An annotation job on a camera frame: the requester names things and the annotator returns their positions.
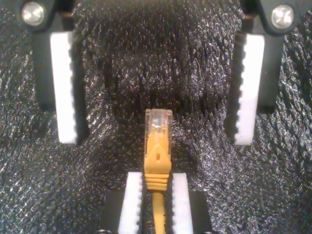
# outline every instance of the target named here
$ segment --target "black foam surface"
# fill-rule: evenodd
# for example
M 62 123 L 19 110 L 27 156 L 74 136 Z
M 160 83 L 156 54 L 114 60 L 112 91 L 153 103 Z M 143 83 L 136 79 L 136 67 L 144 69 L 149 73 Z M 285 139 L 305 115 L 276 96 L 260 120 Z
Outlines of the black foam surface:
M 223 128 L 239 1 L 149 2 L 76 2 L 91 133 L 78 147 L 40 112 L 30 33 L 0 7 L 0 233 L 99 226 L 109 190 L 142 168 L 146 108 L 173 110 L 173 169 L 205 193 L 214 231 L 311 233 L 311 12 L 285 36 L 277 110 L 242 147 Z

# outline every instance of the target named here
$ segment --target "metal screw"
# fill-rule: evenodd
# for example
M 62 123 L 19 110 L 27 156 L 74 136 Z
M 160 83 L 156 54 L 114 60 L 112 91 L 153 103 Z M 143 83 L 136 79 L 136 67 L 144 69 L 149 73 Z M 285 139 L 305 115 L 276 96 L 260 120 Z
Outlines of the metal screw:
M 94 234 L 113 234 L 113 233 L 111 231 L 101 229 L 96 231 Z
M 278 29 L 290 27 L 294 20 L 294 10 L 291 6 L 280 5 L 272 12 L 272 23 Z
M 21 16 L 25 23 L 31 26 L 38 26 L 44 20 L 44 9 L 39 3 L 31 1 L 23 6 Z

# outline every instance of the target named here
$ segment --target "serrated foam pad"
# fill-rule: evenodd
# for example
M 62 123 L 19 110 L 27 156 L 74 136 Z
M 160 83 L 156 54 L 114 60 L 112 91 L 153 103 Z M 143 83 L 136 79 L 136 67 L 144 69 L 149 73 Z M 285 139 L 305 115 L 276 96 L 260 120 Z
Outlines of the serrated foam pad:
M 74 78 L 71 58 L 73 32 L 52 33 L 50 37 L 58 138 L 61 143 L 77 143 Z
M 118 234 L 137 234 L 143 199 L 143 174 L 129 172 L 122 203 Z
M 244 69 L 241 74 L 241 96 L 238 100 L 237 133 L 234 136 L 238 145 L 250 145 L 253 141 L 264 45 L 264 36 L 246 35 L 244 46 L 246 56 L 242 61 Z
M 189 189 L 185 173 L 173 174 L 172 210 L 174 234 L 193 234 Z

